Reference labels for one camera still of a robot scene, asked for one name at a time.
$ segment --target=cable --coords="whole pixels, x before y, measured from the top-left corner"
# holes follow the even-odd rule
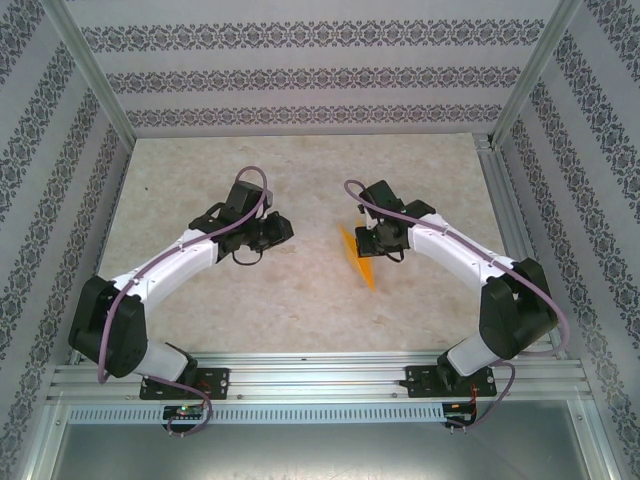
[[[262,260],[262,250],[260,250],[260,256],[258,257],[258,260],[254,260],[253,262],[247,262],[247,263],[241,262],[236,258],[235,251],[231,252],[231,258],[233,258],[233,261],[238,265],[240,265],[241,267],[253,267],[254,265],[257,265],[260,262],[260,260]]]
[[[184,248],[190,247],[195,243],[202,242],[203,240],[208,240],[210,238],[215,237],[216,235],[222,235],[223,233],[227,233],[233,230],[234,228],[237,228],[247,220],[251,219],[258,212],[258,210],[262,208],[264,201],[267,198],[267,176],[265,175],[264,171],[262,171],[262,169],[255,166],[244,167],[242,170],[238,172],[238,175],[236,175],[235,181],[237,182],[245,172],[248,172],[250,170],[258,172],[258,174],[260,174],[260,176],[262,177],[262,193],[260,194],[260,199],[258,200],[258,203],[256,203],[256,205],[249,211],[249,213],[247,213],[244,217],[242,217],[237,222],[232,223],[231,225],[220,228],[215,232],[207,233],[205,235],[196,237],[192,240],[189,240],[188,242],[183,243],[181,246],[173,247],[167,250],[166,252],[158,255],[156,258],[151,260],[147,265],[145,265],[142,269],[140,269],[140,271],[136,273],[131,278],[131,280],[129,280],[129,282],[122,288],[122,290],[120,290],[120,293],[116,295],[116,298],[114,299],[113,303],[111,304],[111,307],[109,308],[109,311],[107,312],[107,319],[105,320],[105,323],[104,323],[104,329],[102,331],[102,339],[100,341],[100,355],[98,357],[98,382],[99,383],[103,384],[109,378],[109,374],[105,371],[105,365],[107,362],[107,348],[109,345],[109,335],[111,333],[111,325],[113,324],[113,319],[115,317],[116,311],[118,310],[118,306],[120,305],[124,297],[127,295],[127,292],[136,283],[138,283],[138,281],[141,278],[143,278],[145,274],[149,272],[149,270],[154,268],[156,265],[158,265],[160,262],[162,262],[166,258],[178,253]],[[179,385],[179,388],[183,388],[183,389],[191,388],[186,385],[180,385],[180,384],[176,384],[176,385]]]
[[[404,260],[404,251],[400,250],[400,258],[396,258],[388,252],[384,252],[384,256],[387,257],[392,262],[402,263],[402,260]]]
[[[202,422],[200,422],[198,425],[193,427],[192,429],[187,430],[186,432],[176,432],[174,430],[171,430],[171,424],[176,418],[178,418],[178,417],[171,417],[167,422],[167,432],[169,432],[170,436],[188,437],[189,435],[193,435],[194,433],[199,432],[207,425],[207,423],[209,423],[209,421],[211,420],[211,416],[213,415],[213,405],[211,404],[211,399],[207,396],[207,394],[205,394],[204,392],[201,392],[196,388],[189,387],[181,383],[171,382],[169,380],[165,380],[164,378],[154,377],[153,375],[150,375],[147,378],[149,380],[153,380],[154,382],[163,383],[170,387],[181,388],[182,390],[186,390],[187,392],[194,393],[202,398],[203,404],[205,402],[207,404],[207,416],[205,417],[205,419]]]
[[[478,387],[475,384],[471,385],[471,401],[468,405],[473,405],[472,416],[478,413]]]
[[[482,415],[482,417],[480,417],[478,420],[476,420],[475,422],[473,422],[471,425],[464,425],[461,422],[458,422],[457,420],[451,420],[451,419],[447,419],[448,423],[451,423],[459,428],[463,428],[466,430],[471,430],[474,429],[480,425],[482,425],[484,422],[487,421],[487,418],[493,413],[493,411],[496,409],[496,407],[498,405],[500,405],[500,403],[502,402],[502,400],[504,399],[504,397],[506,397],[509,394],[509,390],[511,390],[511,386],[513,385],[513,382],[516,379],[516,367],[509,362],[503,362],[503,361],[497,361],[491,364],[492,367],[509,367],[511,369],[511,376],[509,377],[509,381],[507,382],[507,385],[504,387],[504,390],[502,390],[502,393],[500,394],[500,396],[496,399],[495,402],[493,402],[491,404],[491,406],[487,409],[486,412],[484,412],[484,414]]]
[[[520,352],[520,355],[526,355],[530,357],[545,357],[548,355],[555,355],[563,351],[565,348],[567,348],[567,345],[569,344],[569,336],[570,336],[569,321],[567,320],[567,317],[565,317],[564,313],[562,313],[562,310],[560,310],[560,307],[558,307],[558,305],[551,299],[551,297],[547,295],[540,287],[538,287],[537,285],[534,285],[519,273],[514,272],[513,270],[511,270],[508,267],[505,267],[499,262],[495,262],[495,259],[493,257],[491,257],[490,255],[487,255],[481,249],[479,249],[478,247],[476,247],[474,244],[467,241],[466,239],[462,238],[460,235],[456,234],[455,232],[446,230],[440,225],[436,225],[419,218],[413,218],[408,215],[403,215],[402,213],[392,212],[391,210],[387,210],[386,208],[378,207],[377,205],[374,205],[373,203],[367,202],[366,200],[363,200],[362,198],[360,198],[356,193],[354,193],[351,190],[351,188],[349,188],[350,185],[356,185],[360,187],[362,190],[365,190],[366,187],[362,184],[362,182],[359,182],[358,180],[347,180],[346,182],[344,182],[344,189],[347,191],[349,196],[351,196],[353,199],[355,199],[357,202],[361,203],[365,207],[370,208],[375,212],[382,213],[384,215],[388,215],[390,217],[403,220],[405,222],[411,222],[411,223],[415,223],[416,225],[430,228],[439,233],[442,233],[443,235],[448,235],[449,237],[453,238],[456,242],[458,242],[460,245],[462,245],[463,247],[467,248],[468,250],[471,250],[473,253],[478,255],[482,260],[489,262],[491,265],[495,265],[499,270],[506,273],[507,275],[512,277],[514,280],[521,283],[522,285],[527,287],[529,290],[531,290],[533,293],[535,293],[540,298],[542,298],[542,300],[544,300],[545,303],[549,305],[549,307],[555,312],[556,316],[558,317],[558,324],[560,328],[560,344],[557,347],[551,350],[548,350],[546,352],[523,351],[523,352]]]

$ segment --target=orange object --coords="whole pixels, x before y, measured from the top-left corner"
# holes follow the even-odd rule
[[[349,262],[353,268],[362,275],[362,278],[367,282],[371,291],[374,292],[376,287],[373,281],[373,262],[371,258],[359,258],[356,247],[356,237],[351,235],[342,225],[340,225],[340,231],[342,232],[344,251],[347,254]]]

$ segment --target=metal bracket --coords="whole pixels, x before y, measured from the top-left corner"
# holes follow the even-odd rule
[[[436,365],[409,365],[404,369],[406,380],[400,380],[398,384],[407,389],[409,398],[470,397],[474,387],[478,397],[495,397],[498,393],[490,367],[464,378],[452,391],[447,390],[438,378],[436,368]]]
[[[211,400],[226,400],[229,391],[228,368],[198,368],[194,388],[204,392]],[[195,393],[170,387],[145,378],[140,386],[141,400],[202,400]]]

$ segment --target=enclosure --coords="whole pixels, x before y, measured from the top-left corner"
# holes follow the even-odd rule
[[[1,2],[2,478],[640,478],[639,9]],[[135,374],[98,384],[70,327],[89,278],[162,251],[246,165],[294,236],[147,319],[229,372],[210,425],[169,438],[180,402],[141,399]],[[347,179],[537,260],[569,318],[566,352],[516,357],[468,434],[442,427],[468,396],[403,382],[478,330],[479,292],[416,252],[374,259],[369,289],[340,233],[362,219]]]

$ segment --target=marble floor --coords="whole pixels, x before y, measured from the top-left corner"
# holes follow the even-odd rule
[[[469,134],[139,140],[100,274],[129,271],[172,243],[250,164],[266,171],[294,238],[256,266],[228,258],[196,275],[151,313],[151,338],[192,352],[380,352],[442,350],[475,331],[478,292],[413,252],[401,264],[375,259],[371,292],[339,230],[361,217],[344,180],[385,179],[405,203],[424,200],[502,253]]]

